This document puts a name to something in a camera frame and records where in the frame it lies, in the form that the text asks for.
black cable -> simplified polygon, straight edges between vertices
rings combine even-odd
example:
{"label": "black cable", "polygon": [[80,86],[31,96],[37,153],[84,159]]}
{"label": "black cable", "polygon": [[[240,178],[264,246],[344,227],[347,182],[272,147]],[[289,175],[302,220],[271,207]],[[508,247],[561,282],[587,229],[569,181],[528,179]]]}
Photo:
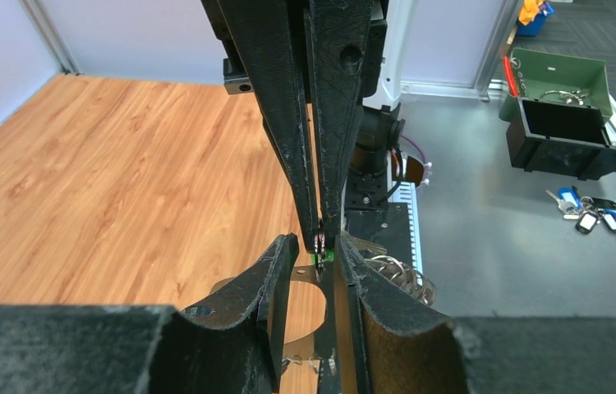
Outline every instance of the black cable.
{"label": "black cable", "polygon": [[398,167],[400,167],[400,173],[398,174],[397,180],[395,180],[395,186],[393,186],[392,189],[388,190],[388,193],[385,194],[385,197],[378,201],[379,204],[384,201],[387,201],[390,196],[395,193],[395,190],[400,187],[400,185],[402,184],[402,180],[405,178],[405,166],[402,162],[402,152],[400,151],[400,144],[395,145],[395,157],[398,159]]}

silver key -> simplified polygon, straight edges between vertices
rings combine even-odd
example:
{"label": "silver key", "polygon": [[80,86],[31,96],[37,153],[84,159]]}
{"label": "silver key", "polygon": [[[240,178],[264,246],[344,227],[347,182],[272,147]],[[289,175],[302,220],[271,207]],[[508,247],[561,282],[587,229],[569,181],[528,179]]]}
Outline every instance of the silver key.
{"label": "silver key", "polygon": [[552,199],[557,203],[557,209],[563,213],[578,213],[578,208],[574,205],[574,203],[560,199],[555,193],[549,190],[545,190],[545,193],[552,197]]}

circular hole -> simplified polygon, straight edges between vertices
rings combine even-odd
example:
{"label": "circular hole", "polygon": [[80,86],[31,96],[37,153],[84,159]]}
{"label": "circular hole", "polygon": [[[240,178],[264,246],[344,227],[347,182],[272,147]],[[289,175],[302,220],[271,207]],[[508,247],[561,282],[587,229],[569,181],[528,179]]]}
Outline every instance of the circular hole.
{"label": "circular hole", "polygon": [[356,74],[361,68],[361,50],[356,45],[347,45],[339,53],[339,65],[349,75]]}
{"label": "circular hole", "polygon": [[291,282],[288,291],[287,324],[284,343],[301,339],[325,320],[325,296],[317,286]]}
{"label": "circular hole", "polygon": [[206,316],[207,314],[212,314],[214,312],[213,308],[204,305],[192,305],[185,308],[182,313],[191,318],[196,318],[199,316]]}

bolt hole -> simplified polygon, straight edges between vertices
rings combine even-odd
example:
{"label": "bolt hole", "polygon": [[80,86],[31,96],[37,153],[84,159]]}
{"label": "bolt hole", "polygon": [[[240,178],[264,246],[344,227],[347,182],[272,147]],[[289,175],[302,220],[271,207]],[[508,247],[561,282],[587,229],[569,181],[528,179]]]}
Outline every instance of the bolt hole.
{"label": "bolt hole", "polygon": [[209,306],[204,305],[192,305],[185,308],[182,313],[191,318],[196,318],[199,316],[206,316],[207,314],[212,314],[214,309]]}
{"label": "bolt hole", "polygon": [[354,75],[361,68],[361,50],[356,45],[347,45],[339,53],[339,65],[342,71]]}

black box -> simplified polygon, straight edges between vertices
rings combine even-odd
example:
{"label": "black box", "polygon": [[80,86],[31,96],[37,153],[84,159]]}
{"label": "black box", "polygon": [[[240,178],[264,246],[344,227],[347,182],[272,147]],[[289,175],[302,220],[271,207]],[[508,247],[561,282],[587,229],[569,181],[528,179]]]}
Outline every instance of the black box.
{"label": "black box", "polygon": [[506,132],[513,167],[582,181],[616,172],[616,147],[610,145],[598,108],[529,98],[519,98],[518,105],[521,116]]}

